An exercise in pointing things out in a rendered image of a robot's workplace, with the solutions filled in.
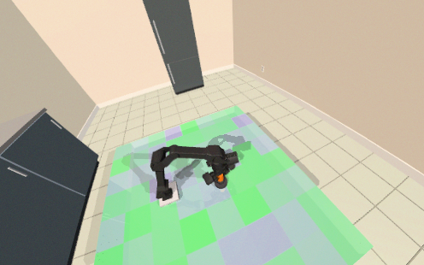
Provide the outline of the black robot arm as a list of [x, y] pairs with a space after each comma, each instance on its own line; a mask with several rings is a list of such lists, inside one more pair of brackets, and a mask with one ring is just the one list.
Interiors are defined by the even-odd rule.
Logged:
[[[169, 155], [166, 157], [166, 153]], [[177, 158], [204, 159], [208, 167], [220, 170], [223, 165], [233, 165], [239, 163], [237, 151], [225, 153], [219, 145], [209, 145], [207, 147], [188, 147], [172, 144], [169, 147], [152, 152], [150, 168], [156, 172], [157, 188], [156, 198], [162, 201], [172, 198], [173, 190], [168, 188], [168, 180], [165, 180], [164, 168]], [[213, 171], [214, 171], [213, 169]]]

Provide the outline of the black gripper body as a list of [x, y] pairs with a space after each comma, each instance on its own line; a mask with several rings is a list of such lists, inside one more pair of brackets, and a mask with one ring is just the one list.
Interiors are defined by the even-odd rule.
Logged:
[[213, 168], [214, 169], [214, 172], [212, 172], [211, 175], [209, 175], [208, 172], [206, 174], [202, 175], [203, 176], [203, 179], [204, 179], [204, 181], [206, 182], [207, 185], [210, 185], [211, 183], [214, 182], [214, 180], [216, 179], [216, 176], [217, 175], [220, 176], [220, 175], [224, 174], [227, 170], [229, 170], [228, 168], [230, 169], [230, 171], [233, 171], [235, 169], [235, 164], [228, 165], [228, 166], [226, 164], [224, 164], [223, 165], [223, 168], [220, 169], [220, 170], [215, 170]]

